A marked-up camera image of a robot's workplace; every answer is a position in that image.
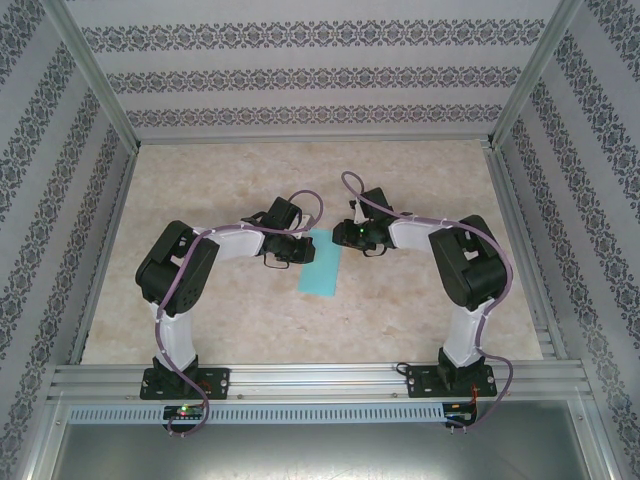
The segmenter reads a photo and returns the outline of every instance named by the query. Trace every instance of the enclosure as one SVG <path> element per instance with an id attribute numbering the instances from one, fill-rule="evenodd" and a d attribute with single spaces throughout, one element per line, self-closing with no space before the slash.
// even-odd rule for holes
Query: enclosure
<path id="1" fill-rule="evenodd" d="M 2 2 L 0 477 L 640 478 L 639 8 Z M 172 220 L 235 223 L 300 189 L 330 231 L 353 215 L 344 170 L 397 212 L 485 219 L 514 266 L 482 343 L 513 361 L 502 403 L 452 432 L 454 400 L 396 371 L 449 332 L 424 252 L 343 248 L 328 295 L 307 265 L 242 258 L 193 309 L 226 399 L 169 438 L 176 402 L 140 398 L 145 255 Z"/>

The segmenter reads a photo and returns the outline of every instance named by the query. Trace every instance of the beige floor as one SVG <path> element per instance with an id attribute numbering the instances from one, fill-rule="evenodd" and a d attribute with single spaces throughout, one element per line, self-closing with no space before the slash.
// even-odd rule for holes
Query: beige floor
<path id="1" fill-rule="evenodd" d="M 351 217 L 340 173 L 381 186 L 397 211 L 460 219 L 482 215 L 511 248 L 477 142 L 287 143 L 145 146 L 118 229 L 84 353 L 85 364 L 149 363 L 153 320 L 135 271 L 168 222 L 234 223 L 278 195 L 311 188 L 326 213 L 319 228 Z M 300 200 L 314 212 L 312 198 Z M 344 249 L 335 297 L 297 291 L 300 266 L 271 270 L 262 258 L 215 264 L 195 307 L 203 363 L 433 361 L 448 333 L 451 303 L 433 258 L 390 251 L 367 259 Z M 519 277 L 492 315 L 485 349 L 540 359 Z"/>

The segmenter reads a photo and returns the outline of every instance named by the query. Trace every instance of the black mounting plate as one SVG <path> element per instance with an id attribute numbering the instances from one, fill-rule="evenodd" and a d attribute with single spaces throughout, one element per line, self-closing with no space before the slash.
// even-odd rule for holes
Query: black mounting plate
<path id="1" fill-rule="evenodd" d="M 410 365 L 406 370 L 409 398 L 471 397 L 473 386 L 478 389 L 478 397 L 495 397 L 498 389 L 493 369 L 483 365 L 476 375 L 456 382 L 447 390 L 438 376 L 438 365 Z"/>
<path id="2" fill-rule="evenodd" d="M 196 374 L 196 383 L 203 388 L 209 400 L 226 400 L 229 391 L 228 368 L 202 368 Z M 194 389 L 184 395 L 182 387 L 176 388 L 164 382 L 155 368 L 147 368 L 142 377 L 140 398 L 142 400 L 198 400 L 200 395 Z"/>

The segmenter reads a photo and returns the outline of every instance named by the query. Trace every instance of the cable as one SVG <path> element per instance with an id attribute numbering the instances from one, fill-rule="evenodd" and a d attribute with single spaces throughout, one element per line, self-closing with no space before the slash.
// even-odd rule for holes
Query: cable
<path id="1" fill-rule="evenodd" d="M 318 216 L 315 217 L 315 218 L 311 217 L 309 223 L 303 228 L 296 228 L 294 230 L 275 230 L 275 229 L 272 229 L 272 228 L 256 227 L 254 225 L 249 225 L 249 224 L 241 224 L 241 225 L 234 224 L 234 225 L 223 225 L 221 227 L 208 229 L 208 230 L 205 230 L 204 232 L 200 233 L 193 240 L 193 243 L 189 247 L 189 250 L 187 251 L 186 255 L 184 256 L 184 259 L 182 260 L 182 265 L 180 265 L 180 268 L 178 269 L 178 273 L 176 273 L 176 276 L 173 279 L 173 282 L 171 282 L 171 286 L 169 287 L 169 290 L 167 290 L 167 293 L 165 294 L 164 298 L 162 299 L 162 302 L 160 302 L 160 305 L 158 306 L 158 311 L 156 313 L 156 327 L 155 327 L 156 343 L 158 344 L 158 348 L 160 349 L 160 354 L 162 355 L 162 358 L 164 358 L 165 362 L 167 362 L 167 365 L 169 365 L 171 370 L 173 370 L 173 372 L 175 372 L 182 380 L 184 380 L 196 392 L 198 392 L 198 395 L 200 395 L 200 397 L 202 397 L 202 406 L 204 408 L 204 413 L 202 415 L 202 419 L 200 420 L 200 423 L 198 423 L 192 429 L 190 429 L 190 430 L 188 430 L 186 432 L 179 433 L 180 437 L 184 438 L 184 437 L 186 437 L 188 435 L 192 435 L 192 434 L 196 433 L 198 430 L 200 430 L 204 426 L 204 424 L 207 422 L 207 420 L 209 418 L 209 411 L 211 409 L 211 406 L 209 404 L 209 398 L 207 397 L 207 394 L 204 392 L 204 390 L 202 390 L 202 388 L 200 388 L 200 386 L 198 384 L 196 384 L 187 375 L 185 375 L 178 368 L 178 366 L 173 362 L 173 360 L 171 360 L 171 357 L 169 357 L 169 354 L 167 353 L 167 350 L 164 347 L 164 343 L 162 342 L 162 336 L 160 334 L 160 325 L 162 323 L 162 315 L 164 314 L 164 309 L 167 306 L 167 304 L 169 303 L 169 300 L 171 300 L 171 297 L 173 297 L 173 294 L 178 289 L 178 286 L 180 284 L 180 280 L 182 280 L 182 276 L 184 275 L 184 271 L 186 270 L 187 265 L 189 264 L 189 261 L 191 260 L 191 257 L 193 256 L 193 252 L 195 251 L 195 249 L 198 246 L 198 244 L 200 243 L 200 241 L 204 237 L 206 237 L 207 235 L 210 235 L 213 232 L 220 232 L 220 231 L 226 231 L 226 230 L 254 230 L 254 231 L 263 232 L 263 233 L 275 233 L 275 234 L 283 234 L 283 235 L 292 235 L 294 233 L 303 233 L 303 232 L 307 232 L 307 231 L 311 230 L 314 226 L 316 226 L 318 224 L 318 222 L 322 218 L 322 214 L 324 213 L 324 202 L 322 201 L 322 197 L 320 197 L 320 195 L 318 195 L 313 190 L 299 190 L 299 191 L 295 192 L 293 195 L 291 195 L 291 197 L 289 197 L 289 201 L 291 201 L 293 198 L 297 197 L 298 195 L 305 194 L 305 193 L 309 194 L 309 195 L 313 195 L 314 197 L 316 197 L 316 199 L 318 200 L 319 209 L 318 209 Z M 169 435 L 171 435 L 171 436 L 173 436 L 174 434 L 178 433 L 178 432 L 175 432 L 174 430 L 171 429 L 171 424 L 173 423 L 173 421 L 176 418 L 177 417 L 171 417 L 169 419 L 169 422 L 167 423 L 167 431 L 169 432 Z"/>
<path id="2" fill-rule="evenodd" d="M 500 303 L 502 303 L 502 301 L 507 297 L 507 295 L 509 294 L 509 291 L 511 290 L 511 284 L 513 283 L 513 268 L 511 267 L 511 262 L 509 262 L 509 258 L 507 257 L 507 254 L 500 247 L 500 245 L 498 245 L 498 242 L 496 242 L 493 238 L 491 238 L 490 235 L 487 235 L 482 230 L 479 230 L 479 229 L 477 229 L 475 227 L 472 227 L 471 225 L 466 225 L 464 223 L 456 222 L 456 221 L 453 221 L 453 220 L 447 220 L 446 218 L 437 219 L 437 218 L 429 218 L 429 217 L 416 217 L 414 215 L 404 215 L 404 214 L 396 213 L 393 210 L 389 210 L 388 208 L 384 208 L 383 206 L 378 205 L 375 202 L 372 202 L 371 200 L 363 197 L 360 193 L 358 193 L 349 184 L 349 182 L 347 181 L 347 177 L 348 176 L 350 176 L 352 178 L 355 178 L 358 181 L 358 183 L 360 183 L 360 187 L 362 188 L 362 191 L 364 191 L 364 182 L 362 181 L 362 178 L 360 178 L 359 175 L 357 175 L 354 172 L 350 172 L 348 170 L 342 172 L 342 175 L 340 177 L 342 179 L 342 183 L 344 183 L 345 187 L 347 187 L 347 190 L 349 190 L 353 195 L 355 195 L 355 197 L 360 202 L 366 203 L 367 205 L 369 205 L 369 206 L 371 206 L 371 207 L 373 207 L 373 208 L 375 208 L 377 210 L 380 210 L 381 212 L 386 213 L 387 215 L 391 215 L 392 217 L 396 217 L 396 218 L 399 218 L 399 219 L 402 219 L 402 220 L 411 220 L 412 222 L 425 223 L 427 225 L 439 225 L 439 226 L 442 226 L 442 227 L 461 228 L 463 230 L 471 232 L 471 233 L 477 235 L 478 237 L 482 238 L 489 245 L 491 245 L 496 250 L 496 252 L 498 253 L 498 256 L 500 257 L 500 260 L 502 261 L 502 264 L 504 265 L 505 270 L 507 271 L 507 282 L 506 282 L 504 290 L 498 296 L 498 298 L 496 298 L 493 302 L 491 302 L 489 305 L 487 305 L 485 307 L 484 311 L 482 312 L 482 317 L 480 318 L 480 323 L 478 324 L 478 330 L 476 331 L 476 337 L 475 337 L 475 341 L 474 341 L 474 346 L 475 346 L 476 350 L 478 351 L 478 353 L 480 353 L 480 355 L 484 355 L 485 357 L 490 358 L 491 360 L 498 360 L 498 361 L 503 362 L 504 364 L 506 364 L 507 368 L 509 369 L 509 375 L 507 376 L 507 381 L 505 382 L 504 387 L 502 388 L 502 391 L 498 395 L 498 398 L 496 398 L 496 400 L 493 402 L 493 405 L 491 405 L 491 408 L 489 408 L 489 410 L 482 417 L 480 417 L 480 419 L 477 420 L 473 425 L 468 427 L 467 430 L 470 430 L 472 428 L 477 427 L 483 421 L 485 421 L 487 419 L 487 417 L 489 417 L 491 414 L 493 414 L 493 412 L 495 411 L 495 409 L 498 406 L 498 404 L 502 401 L 504 396 L 507 394 L 507 391 L 509 390 L 509 387 L 511 386 L 511 382 L 513 381 L 513 363 L 511 363 L 511 361 L 508 360 L 505 357 L 501 357 L 499 355 L 491 355 L 489 353 L 486 353 L 480 347 L 480 340 L 481 340 L 481 337 L 482 337 L 482 331 L 484 330 L 485 324 L 487 323 L 487 318 L 488 318 L 489 314 L 491 313 L 491 311 L 494 308 L 496 308 Z"/>

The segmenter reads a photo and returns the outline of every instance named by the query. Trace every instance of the purple cable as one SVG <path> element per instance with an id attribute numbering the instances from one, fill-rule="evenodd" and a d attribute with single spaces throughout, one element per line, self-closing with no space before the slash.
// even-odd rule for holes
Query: purple cable
<path id="1" fill-rule="evenodd" d="M 171 360 L 171 357 L 169 357 L 169 355 L 167 354 L 167 350 L 164 348 L 164 343 L 162 342 L 162 336 L 160 335 L 160 324 L 162 321 L 162 314 L 164 313 L 164 309 L 167 306 L 167 304 L 169 303 L 169 300 L 171 300 L 171 297 L 173 297 L 173 294 L 176 292 L 176 290 L 178 289 L 178 286 L 180 285 L 180 280 L 182 280 L 182 276 L 184 275 L 184 271 L 187 268 L 187 265 L 189 264 L 189 261 L 191 260 L 191 257 L 193 256 L 193 252 L 195 251 L 196 247 L 198 246 L 198 244 L 200 243 L 200 241 L 206 237 L 207 235 L 213 233 L 213 232 L 219 232 L 219 231 L 224 231 L 224 230 L 254 230 L 257 232 L 263 232 L 263 233 L 275 233 L 275 234 L 282 234 L 282 235 L 293 235 L 295 233 L 303 233 L 303 232 L 308 232 L 309 230 L 311 230 L 313 227 L 315 227 L 318 222 L 320 221 L 320 219 L 322 218 L 322 214 L 324 213 L 324 202 L 322 201 L 322 197 L 320 197 L 320 195 L 318 195 L 316 192 L 312 191 L 312 190 L 299 190 L 297 192 L 295 192 L 293 195 L 291 195 L 291 197 L 289 197 L 289 201 L 293 200 L 295 197 L 297 197 L 298 195 L 301 195 L 303 193 L 309 194 L 309 195 L 313 195 L 314 197 L 316 197 L 316 199 L 318 200 L 318 204 L 319 204 L 319 209 L 318 209 L 318 216 L 315 218 L 311 218 L 311 221 L 307 224 L 306 227 L 303 228 L 298 228 L 295 230 L 275 230 L 273 228 L 264 228 L 264 227 L 256 227 L 254 225 L 223 225 L 221 227 L 216 227 L 213 229 L 209 229 L 209 230 L 205 230 L 204 232 L 202 232 L 200 235 L 198 235 L 194 240 L 193 243 L 191 244 L 191 246 L 189 247 L 189 250 L 187 251 L 187 254 L 184 256 L 184 259 L 182 260 L 182 265 L 180 265 L 180 268 L 178 269 L 178 273 L 176 273 L 175 278 L 173 279 L 173 282 L 171 282 L 171 286 L 169 287 L 169 290 L 167 290 L 167 293 L 165 294 L 164 298 L 162 299 L 162 302 L 160 302 L 160 305 L 158 306 L 158 311 L 156 314 L 156 327 L 155 327 L 155 336 L 156 336 L 156 343 L 158 344 L 158 348 L 160 349 L 160 354 L 162 355 L 162 358 L 164 358 L 164 360 L 167 362 L 167 365 L 169 365 L 169 367 L 171 368 L 171 370 L 173 370 L 182 380 L 184 380 L 187 384 L 189 384 L 196 392 L 198 392 L 198 395 L 200 395 L 202 397 L 202 404 L 204 405 L 204 415 L 202 416 L 202 420 L 200 420 L 200 423 L 198 423 L 196 426 L 194 426 L 191 430 L 187 431 L 187 432 L 182 432 L 180 433 L 180 437 L 184 438 L 188 435 L 192 435 L 194 433 L 196 433 L 198 430 L 200 430 L 205 423 L 207 423 L 207 419 L 209 418 L 209 411 L 211 409 L 211 406 L 209 404 L 209 398 L 207 397 L 207 394 L 204 392 L 204 390 L 202 390 L 202 388 L 200 388 L 200 386 L 198 386 L 198 384 L 196 384 L 193 380 L 191 380 L 188 376 L 186 376 L 184 373 L 182 373 L 182 371 L 178 368 L 178 366 L 173 363 L 173 360 Z M 176 419 L 177 417 L 172 417 L 169 419 L 169 422 L 167 423 L 167 431 L 169 432 L 169 435 L 174 435 L 175 431 L 173 431 L 171 429 L 171 424 L 173 423 L 173 421 Z"/>
<path id="2" fill-rule="evenodd" d="M 507 365 L 507 368 L 509 369 L 509 375 L 507 376 L 507 381 L 505 382 L 502 391 L 498 395 L 498 398 L 496 398 L 495 402 L 493 402 L 493 405 L 491 406 L 491 408 L 473 425 L 467 428 L 467 430 L 471 430 L 472 428 L 475 428 L 476 426 L 480 425 L 484 420 L 486 420 L 488 416 L 490 416 L 494 412 L 495 408 L 498 406 L 498 404 L 502 401 L 504 396 L 507 394 L 507 391 L 511 386 L 511 382 L 513 381 L 513 364 L 511 363 L 511 361 L 499 355 L 491 355 L 489 353 L 486 353 L 480 347 L 482 331 L 484 330 L 485 324 L 487 323 L 487 317 L 489 316 L 489 313 L 491 313 L 491 311 L 494 308 L 496 308 L 507 297 L 507 295 L 509 294 L 509 291 L 511 290 L 511 284 L 513 283 L 513 268 L 511 267 L 511 262 L 509 262 L 509 258 L 507 257 L 507 254 L 500 247 L 500 245 L 498 245 L 498 242 L 496 242 L 493 238 L 491 238 L 489 235 L 484 233 L 482 230 L 479 230 L 470 225 L 465 225 L 464 223 L 455 222 L 452 220 L 429 218 L 429 217 L 414 217 L 412 215 L 401 215 L 399 213 L 394 212 L 393 210 L 389 210 L 388 208 L 384 208 L 383 206 L 378 205 L 377 203 L 374 203 L 371 200 L 368 200 L 367 198 L 363 197 L 361 194 L 356 192 L 356 190 L 351 185 L 349 185 L 349 182 L 347 181 L 347 176 L 355 178 L 360 183 L 360 187 L 362 188 L 363 192 L 364 192 L 364 182 L 362 181 L 360 176 L 358 176 L 353 172 L 350 172 L 350 171 L 342 172 L 342 176 L 341 176 L 342 183 L 344 183 L 344 185 L 347 187 L 347 190 L 349 190 L 353 195 L 355 195 L 355 197 L 359 201 L 366 203 L 367 205 L 373 208 L 376 208 L 381 212 L 386 213 L 387 215 L 391 215 L 393 217 L 400 218 L 403 220 L 411 220 L 413 222 L 425 223 L 427 225 L 440 225 L 443 227 L 462 228 L 463 230 L 471 232 L 479 236 L 483 240 L 485 240 L 489 245 L 491 245 L 496 250 L 496 252 L 498 252 L 498 256 L 500 257 L 500 260 L 505 266 L 505 270 L 507 271 L 507 284 L 504 290 L 502 291 L 502 293 L 498 296 L 498 298 L 496 298 L 495 301 L 487 305 L 487 307 L 482 312 L 482 318 L 480 319 L 480 324 L 478 325 L 478 330 L 476 331 L 475 347 L 476 347 L 476 350 L 481 355 L 484 355 L 485 357 L 490 358 L 491 360 L 498 360 L 500 362 L 505 363 Z M 454 424 L 457 423 L 451 420 L 448 420 L 448 421 Z"/>

